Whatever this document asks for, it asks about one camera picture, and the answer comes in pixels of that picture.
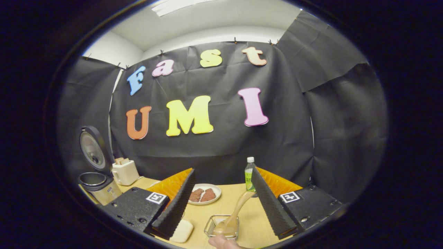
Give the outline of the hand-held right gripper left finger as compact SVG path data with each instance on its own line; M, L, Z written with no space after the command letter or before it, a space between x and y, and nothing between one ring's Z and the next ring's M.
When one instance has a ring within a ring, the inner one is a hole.
M193 168L142 189L132 187L103 207L129 228L169 240L182 219L196 183Z

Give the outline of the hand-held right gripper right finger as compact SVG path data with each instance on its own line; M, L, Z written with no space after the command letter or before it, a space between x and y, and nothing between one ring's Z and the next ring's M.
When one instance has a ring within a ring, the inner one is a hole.
M311 230L343 207L339 200L315 185L303 188L259 167L253 168L252 183L279 239Z

